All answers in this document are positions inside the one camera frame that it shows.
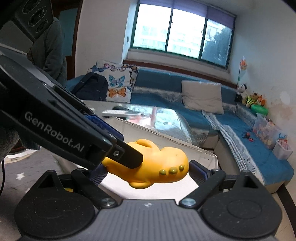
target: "person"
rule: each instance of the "person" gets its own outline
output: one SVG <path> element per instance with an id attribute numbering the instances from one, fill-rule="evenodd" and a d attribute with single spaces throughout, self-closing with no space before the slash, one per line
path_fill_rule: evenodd
<path id="1" fill-rule="evenodd" d="M 62 51 L 64 38 L 60 21 L 54 18 L 50 27 L 33 43 L 27 58 L 65 87 L 67 62 Z"/>

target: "green window frame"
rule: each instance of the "green window frame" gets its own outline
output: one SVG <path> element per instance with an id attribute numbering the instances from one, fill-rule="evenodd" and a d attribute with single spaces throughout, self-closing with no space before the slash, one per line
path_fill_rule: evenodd
<path id="1" fill-rule="evenodd" d="M 198 58 L 195 57 L 191 57 L 191 56 L 187 56 L 187 55 L 183 55 L 183 54 L 179 54 L 179 53 L 173 53 L 173 52 L 169 52 L 168 51 L 168 42 L 169 42 L 169 37 L 170 37 L 170 30 L 171 30 L 171 26 L 172 26 L 172 19 L 173 19 L 173 13 L 174 13 L 174 9 L 171 9 L 171 14 L 170 14 L 170 21 L 169 21 L 169 26 L 168 26 L 168 33 L 167 33 L 167 38 L 166 38 L 166 43 L 165 43 L 165 50 L 159 50 L 159 49 L 153 49 L 153 48 L 148 48 L 147 47 L 138 47 L 138 46 L 134 46 L 134 40 L 135 40 L 135 32 L 136 32 L 136 25 L 137 25 L 137 20 L 138 20 L 138 15 L 139 15 L 139 9 L 140 9 L 140 3 L 137 4 L 137 8 L 136 8 L 136 14 L 135 14 L 135 19 L 134 19 L 134 23 L 133 23 L 133 29 L 132 29 L 132 37 L 131 37 L 131 46 L 130 48 L 132 49 L 140 49 L 140 50 L 150 50 L 150 51 L 156 51 L 156 52 L 162 52 L 162 53 L 168 53 L 171 54 L 173 56 L 182 56 L 184 58 L 188 58 L 188 59 L 193 59 L 193 60 L 198 60 L 204 63 L 208 63 L 210 65 L 214 65 L 223 69 L 227 69 L 228 65 L 229 65 L 229 60 L 230 60 L 230 55 L 231 55 L 231 49 L 232 49 L 232 43 L 233 43 L 233 36 L 234 36 L 234 30 L 235 30 L 235 18 L 234 18 L 234 25 L 233 28 L 231 30 L 231 37 L 230 37 L 230 44 L 229 44 L 229 49 L 228 49 L 228 53 L 227 53 L 227 58 L 226 58 L 226 64 L 225 66 L 223 65 L 219 65 L 217 63 L 213 63 L 210 61 L 207 61 L 205 59 L 202 59 L 202 54 L 203 54 L 203 49 L 204 49 L 204 45 L 205 45 L 205 40 L 206 40 L 206 35 L 208 34 L 207 31 L 207 23 L 208 23 L 208 18 L 205 18 L 205 24 L 204 24 L 204 28 L 202 30 L 202 41 L 201 41 L 201 45 L 200 45 L 200 52 L 199 52 L 199 56 Z"/>

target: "sofa backrest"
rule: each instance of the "sofa backrest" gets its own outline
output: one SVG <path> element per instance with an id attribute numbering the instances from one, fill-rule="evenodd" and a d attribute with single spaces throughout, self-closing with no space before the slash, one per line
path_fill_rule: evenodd
<path id="1" fill-rule="evenodd" d="M 135 86 L 146 87 L 166 91 L 182 92 L 182 80 L 210 82 L 209 80 L 197 78 L 190 75 L 178 74 L 169 71 L 139 68 Z M 236 104 L 234 102 L 236 90 L 221 85 L 222 102 Z"/>

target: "panda plush toy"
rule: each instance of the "panda plush toy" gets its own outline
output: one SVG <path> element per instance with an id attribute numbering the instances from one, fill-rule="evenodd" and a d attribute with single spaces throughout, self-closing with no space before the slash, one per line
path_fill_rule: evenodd
<path id="1" fill-rule="evenodd" d="M 246 84 L 242 84 L 241 86 L 239 86 L 239 87 L 237 88 L 237 94 L 236 94 L 236 96 L 235 96 L 234 101 L 235 101 L 235 102 L 241 102 L 242 99 L 243 99 L 243 97 L 242 97 L 242 93 L 244 93 L 246 90 L 247 90 L 247 86 L 246 86 Z"/>

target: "plastic storage bin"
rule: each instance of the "plastic storage bin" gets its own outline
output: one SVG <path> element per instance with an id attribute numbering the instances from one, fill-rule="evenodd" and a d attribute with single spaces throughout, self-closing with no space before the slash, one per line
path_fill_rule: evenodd
<path id="1" fill-rule="evenodd" d="M 266 148 L 272 150 L 274 149 L 280 134 L 281 136 L 284 134 L 278 126 L 269 123 L 264 117 L 266 116 L 257 113 L 253 132 L 265 144 Z"/>
<path id="2" fill-rule="evenodd" d="M 283 148 L 281 146 L 281 144 L 279 144 L 277 142 L 272 153 L 279 160 L 287 160 L 291 156 L 291 154 L 293 153 L 293 150 L 290 146 L 289 146 L 288 150 L 286 150 L 285 148 Z"/>

